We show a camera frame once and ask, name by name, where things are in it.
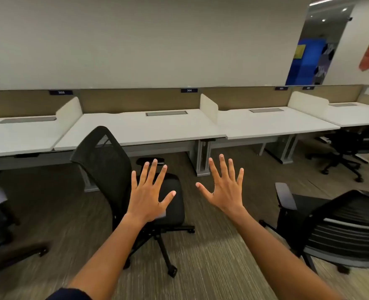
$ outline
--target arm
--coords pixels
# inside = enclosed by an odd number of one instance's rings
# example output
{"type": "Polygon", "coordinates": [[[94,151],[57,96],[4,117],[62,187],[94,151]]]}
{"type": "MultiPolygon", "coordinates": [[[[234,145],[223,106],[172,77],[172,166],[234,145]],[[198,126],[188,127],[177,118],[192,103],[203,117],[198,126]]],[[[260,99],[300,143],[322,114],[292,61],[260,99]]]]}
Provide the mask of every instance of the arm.
{"type": "Polygon", "coordinates": [[[112,235],[73,278],[69,288],[85,292],[92,300],[111,299],[138,233],[147,222],[162,214],[176,195],[175,191],[171,191],[162,202],[158,202],[167,166],[163,166],[154,184],[157,160],[152,162],[147,177],[148,167],[149,162],[146,162],[138,185],[136,172],[132,172],[132,193],[127,213],[112,235]]]}
{"type": "Polygon", "coordinates": [[[236,181],[232,159],[229,159],[229,169],[222,154],[219,159],[222,177],[212,158],[209,159],[214,192],[207,191],[201,183],[197,182],[196,186],[233,222],[278,299],[341,300],[336,291],[250,216],[242,204],[244,170],[240,169],[236,181]]]}

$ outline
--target blue wall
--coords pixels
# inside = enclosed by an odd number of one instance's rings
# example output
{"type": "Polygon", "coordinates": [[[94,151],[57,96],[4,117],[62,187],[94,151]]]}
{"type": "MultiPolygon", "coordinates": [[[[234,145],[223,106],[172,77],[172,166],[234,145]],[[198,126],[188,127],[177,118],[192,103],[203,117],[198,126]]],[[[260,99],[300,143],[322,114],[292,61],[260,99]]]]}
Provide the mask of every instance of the blue wall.
{"type": "Polygon", "coordinates": [[[298,44],[305,44],[302,59],[293,59],[287,76],[286,85],[312,85],[314,71],[321,58],[325,39],[303,39],[298,44]]]}

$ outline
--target linear ceiling light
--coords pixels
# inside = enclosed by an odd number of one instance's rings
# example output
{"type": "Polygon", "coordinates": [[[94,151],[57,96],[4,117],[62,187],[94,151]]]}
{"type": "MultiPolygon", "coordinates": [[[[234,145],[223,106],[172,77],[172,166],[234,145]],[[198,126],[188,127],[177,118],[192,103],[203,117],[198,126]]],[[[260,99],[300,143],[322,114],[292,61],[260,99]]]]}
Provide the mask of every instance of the linear ceiling light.
{"type": "Polygon", "coordinates": [[[322,3],[326,3],[330,1],[334,1],[334,0],[322,0],[322,1],[314,2],[314,3],[311,3],[310,6],[314,6],[314,5],[318,5],[318,4],[322,4],[322,3]]]}

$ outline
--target hand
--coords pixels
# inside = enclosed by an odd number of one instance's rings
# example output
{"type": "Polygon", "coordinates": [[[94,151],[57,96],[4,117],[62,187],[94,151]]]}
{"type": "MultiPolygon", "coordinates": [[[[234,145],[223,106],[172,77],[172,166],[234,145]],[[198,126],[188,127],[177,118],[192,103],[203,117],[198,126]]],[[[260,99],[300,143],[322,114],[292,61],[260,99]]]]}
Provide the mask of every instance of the hand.
{"type": "Polygon", "coordinates": [[[212,158],[208,160],[215,183],[214,192],[210,193],[200,182],[197,182],[196,186],[211,204],[220,208],[227,216],[232,217],[234,213],[244,208],[241,198],[244,169],[240,169],[236,181],[233,160],[229,159],[229,171],[222,154],[219,155],[219,161],[222,177],[219,176],[212,158]]]}
{"type": "Polygon", "coordinates": [[[126,215],[139,221],[142,226],[147,222],[155,220],[166,211],[167,206],[176,195],[176,191],[167,194],[162,202],[158,202],[159,191],[164,181],[167,165],[162,167],[156,181],[152,184],[157,169],[157,159],[152,161],[150,172],[147,176],[149,162],[146,162],[137,185],[136,171],[132,171],[132,193],[130,194],[129,206],[126,215]]]}

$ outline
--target dark blue sleeve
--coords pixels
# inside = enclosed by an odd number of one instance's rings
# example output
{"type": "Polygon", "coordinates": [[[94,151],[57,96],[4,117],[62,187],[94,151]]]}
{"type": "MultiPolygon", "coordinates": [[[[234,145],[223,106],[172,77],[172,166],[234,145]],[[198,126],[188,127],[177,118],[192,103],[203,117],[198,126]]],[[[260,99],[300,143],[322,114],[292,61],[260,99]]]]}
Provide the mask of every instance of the dark blue sleeve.
{"type": "Polygon", "coordinates": [[[76,288],[60,288],[46,300],[92,300],[85,292],[76,288]]]}

